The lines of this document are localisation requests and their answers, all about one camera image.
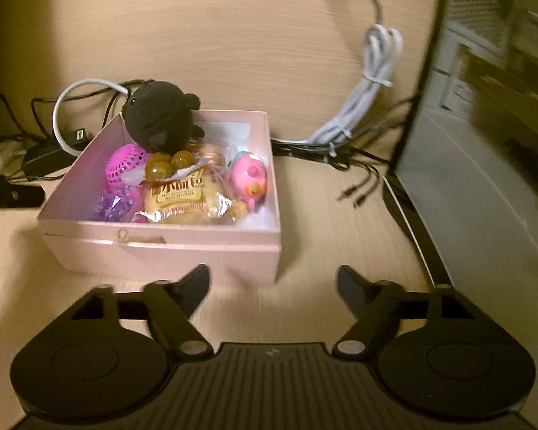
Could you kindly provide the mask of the small yellow packaged bread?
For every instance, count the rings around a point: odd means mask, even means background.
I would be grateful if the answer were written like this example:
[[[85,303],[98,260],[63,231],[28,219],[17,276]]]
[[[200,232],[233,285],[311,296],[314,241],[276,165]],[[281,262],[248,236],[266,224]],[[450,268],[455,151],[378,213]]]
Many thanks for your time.
[[[151,186],[139,212],[151,223],[210,225],[244,219],[247,204],[217,168],[200,168],[179,181]]]

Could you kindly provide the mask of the pink plastic mesh ball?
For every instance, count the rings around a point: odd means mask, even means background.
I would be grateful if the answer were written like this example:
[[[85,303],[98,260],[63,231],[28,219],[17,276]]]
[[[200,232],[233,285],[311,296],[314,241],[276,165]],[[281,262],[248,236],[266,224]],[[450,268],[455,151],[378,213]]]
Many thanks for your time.
[[[126,144],[118,148],[105,165],[105,188],[115,191],[125,186],[123,175],[146,165],[149,152],[137,144]]]

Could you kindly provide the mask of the pink pig toy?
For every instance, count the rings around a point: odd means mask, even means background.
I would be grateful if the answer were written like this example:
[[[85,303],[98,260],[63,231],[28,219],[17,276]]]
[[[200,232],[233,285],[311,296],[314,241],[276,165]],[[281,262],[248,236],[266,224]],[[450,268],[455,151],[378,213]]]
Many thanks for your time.
[[[267,191],[267,170],[259,156],[238,152],[229,168],[229,179],[238,196],[254,211]]]

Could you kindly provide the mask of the black plush toy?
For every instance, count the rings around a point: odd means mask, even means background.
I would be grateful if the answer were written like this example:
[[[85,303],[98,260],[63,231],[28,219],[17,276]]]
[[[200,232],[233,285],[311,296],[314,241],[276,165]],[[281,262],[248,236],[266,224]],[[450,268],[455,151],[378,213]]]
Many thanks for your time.
[[[190,140],[205,137],[193,113],[201,101],[171,82],[150,81],[133,92],[121,109],[126,130],[147,152],[175,154]]]

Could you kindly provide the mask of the pink cardboard box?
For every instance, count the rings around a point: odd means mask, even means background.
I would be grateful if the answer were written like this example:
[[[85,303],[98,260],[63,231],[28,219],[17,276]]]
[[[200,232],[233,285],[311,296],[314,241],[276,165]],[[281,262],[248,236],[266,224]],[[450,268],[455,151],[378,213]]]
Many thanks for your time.
[[[172,225],[92,219],[105,191],[105,165],[131,138],[115,116],[82,152],[38,214],[48,248],[68,270],[129,280],[176,281],[206,264],[216,285],[271,285],[278,277],[282,229],[268,115],[202,110],[206,136],[259,156],[267,194],[259,210],[233,224]]]

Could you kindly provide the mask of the purple bead bag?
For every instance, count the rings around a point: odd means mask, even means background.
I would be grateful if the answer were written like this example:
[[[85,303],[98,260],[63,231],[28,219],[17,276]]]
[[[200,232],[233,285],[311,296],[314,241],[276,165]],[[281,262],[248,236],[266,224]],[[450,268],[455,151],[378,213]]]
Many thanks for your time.
[[[92,219],[99,222],[123,222],[140,198],[140,190],[135,186],[115,188],[102,194]]]

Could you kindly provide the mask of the black power adapter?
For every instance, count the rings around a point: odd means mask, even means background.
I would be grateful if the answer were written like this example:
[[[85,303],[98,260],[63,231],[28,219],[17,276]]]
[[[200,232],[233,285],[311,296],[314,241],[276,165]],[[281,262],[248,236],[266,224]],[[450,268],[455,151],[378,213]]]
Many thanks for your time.
[[[91,136],[84,129],[76,129],[64,135],[65,141],[82,152],[91,142]],[[21,170],[30,181],[45,177],[71,166],[76,157],[60,148],[55,139],[34,145],[24,155]]]

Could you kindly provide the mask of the white power strip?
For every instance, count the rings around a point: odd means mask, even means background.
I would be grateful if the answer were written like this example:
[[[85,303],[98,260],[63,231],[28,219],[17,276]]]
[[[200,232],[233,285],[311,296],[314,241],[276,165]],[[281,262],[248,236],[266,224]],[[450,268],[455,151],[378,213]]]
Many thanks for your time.
[[[21,141],[6,140],[0,143],[0,169],[8,165],[18,157],[24,156],[26,148]]]

